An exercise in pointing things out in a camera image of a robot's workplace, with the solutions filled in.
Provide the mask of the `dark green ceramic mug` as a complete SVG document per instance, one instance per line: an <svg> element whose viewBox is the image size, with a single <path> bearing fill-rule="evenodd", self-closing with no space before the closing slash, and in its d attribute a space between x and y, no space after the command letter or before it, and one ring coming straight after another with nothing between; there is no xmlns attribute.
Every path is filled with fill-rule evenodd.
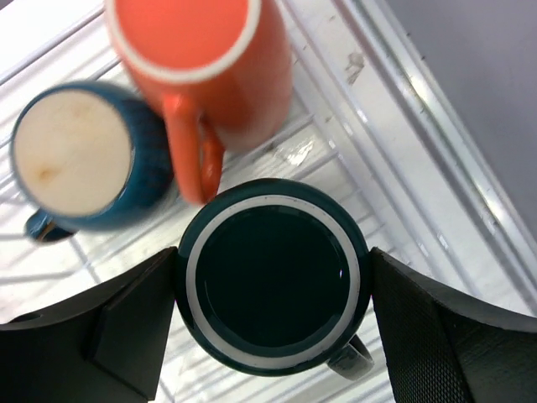
<svg viewBox="0 0 537 403"><path fill-rule="evenodd" d="M175 297L191 336L237 371L373 368L357 336L373 266L352 216L313 186L258 179L203 207L178 247Z"/></svg>

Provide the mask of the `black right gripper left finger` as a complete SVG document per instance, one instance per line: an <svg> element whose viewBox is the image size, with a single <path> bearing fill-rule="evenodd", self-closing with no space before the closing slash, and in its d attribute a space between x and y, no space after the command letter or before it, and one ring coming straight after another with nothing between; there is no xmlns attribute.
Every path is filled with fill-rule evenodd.
<svg viewBox="0 0 537 403"><path fill-rule="evenodd" d="M164 361L177 249L1 326L3 402L150 402Z"/></svg>

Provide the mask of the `orange ceramic mug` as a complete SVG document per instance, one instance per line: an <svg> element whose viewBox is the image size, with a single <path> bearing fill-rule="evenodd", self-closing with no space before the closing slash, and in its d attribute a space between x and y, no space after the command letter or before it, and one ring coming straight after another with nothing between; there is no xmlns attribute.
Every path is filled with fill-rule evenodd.
<svg viewBox="0 0 537 403"><path fill-rule="evenodd" d="M292 98L289 40L274 1L107 1L115 51L163 118L180 193L205 204L226 152L271 139Z"/></svg>

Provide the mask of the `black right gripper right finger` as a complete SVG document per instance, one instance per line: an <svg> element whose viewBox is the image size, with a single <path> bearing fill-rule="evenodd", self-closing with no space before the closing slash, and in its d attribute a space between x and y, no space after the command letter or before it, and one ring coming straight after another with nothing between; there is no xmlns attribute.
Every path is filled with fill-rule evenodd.
<svg viewBox="0 0 537 403"><path fill-rule="evenodd" d="M469 296L381 249L373 308L397 402L534 402L536 320Z"/></svg>

